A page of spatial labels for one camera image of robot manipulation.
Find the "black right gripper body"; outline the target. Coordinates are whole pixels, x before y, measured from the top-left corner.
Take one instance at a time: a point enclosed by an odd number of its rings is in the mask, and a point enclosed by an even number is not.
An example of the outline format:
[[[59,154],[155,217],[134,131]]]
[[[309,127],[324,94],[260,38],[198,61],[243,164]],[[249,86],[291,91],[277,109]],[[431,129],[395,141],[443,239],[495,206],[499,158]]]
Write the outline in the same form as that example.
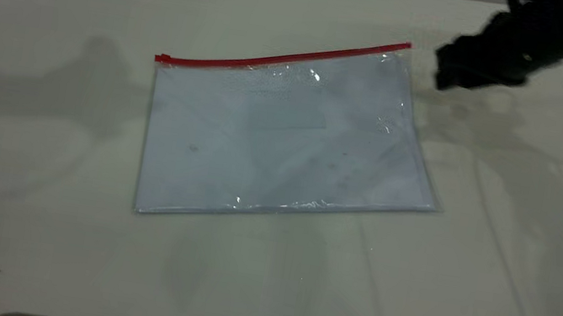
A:
[[[523,85],[534,72],[563,60],[563,29],[550,13],[500,11],[478,38],[473,74],[485,83]]]

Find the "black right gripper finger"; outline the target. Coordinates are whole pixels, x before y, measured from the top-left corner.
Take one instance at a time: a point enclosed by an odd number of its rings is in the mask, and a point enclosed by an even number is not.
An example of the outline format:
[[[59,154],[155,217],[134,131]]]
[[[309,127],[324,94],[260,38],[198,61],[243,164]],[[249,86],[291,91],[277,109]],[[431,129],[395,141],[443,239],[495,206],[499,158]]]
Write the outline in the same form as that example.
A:
[[[435,52],[438,65],[488,71],[488,50],[492,37],[488,35],[464,35],[438,47]]]
[[[457,65],[449,61],[437,61],[434,84],[436,90],[446,91],[453,88],[476,89],[497,85],[493,77],[468,66]]]

